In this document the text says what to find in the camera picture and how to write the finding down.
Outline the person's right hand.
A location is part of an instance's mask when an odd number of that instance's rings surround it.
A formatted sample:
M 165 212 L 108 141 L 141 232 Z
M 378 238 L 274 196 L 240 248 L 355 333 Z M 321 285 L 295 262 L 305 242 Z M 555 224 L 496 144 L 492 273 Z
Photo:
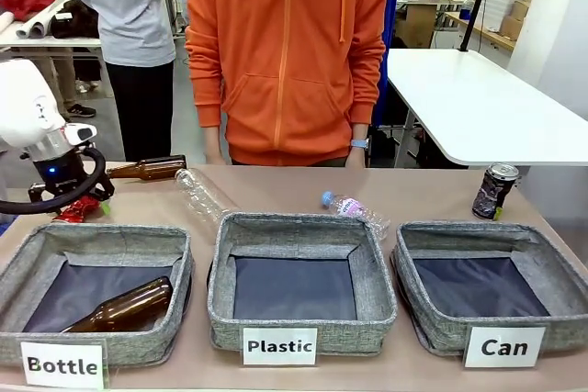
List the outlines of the person's right hand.
M 221 152 L 220 127 L 204 128 L 203 134 L 206 164 L 226 165 L 227 163 Z

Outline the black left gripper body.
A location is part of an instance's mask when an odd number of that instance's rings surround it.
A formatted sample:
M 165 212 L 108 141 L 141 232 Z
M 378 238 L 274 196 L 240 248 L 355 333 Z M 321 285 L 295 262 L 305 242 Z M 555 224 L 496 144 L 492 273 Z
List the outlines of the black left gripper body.
M 109 178 L 106 173 L 106 160 L 96 148 L 74 148 L 62 157 L 34 162 L 34 165 L 47 185 L 53 185 L 60 193 L 47 203 L 73 203 L 90 191 L 100 178 Z

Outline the person's left hand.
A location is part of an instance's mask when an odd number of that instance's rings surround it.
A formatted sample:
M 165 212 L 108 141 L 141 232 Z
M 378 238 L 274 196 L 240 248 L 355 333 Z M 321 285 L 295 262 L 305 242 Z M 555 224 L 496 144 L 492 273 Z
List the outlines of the person's left hand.
M 365 150 L 353 147 L 346 158 L 345 166 L 353 169 L 364 169 L 366 167 Z

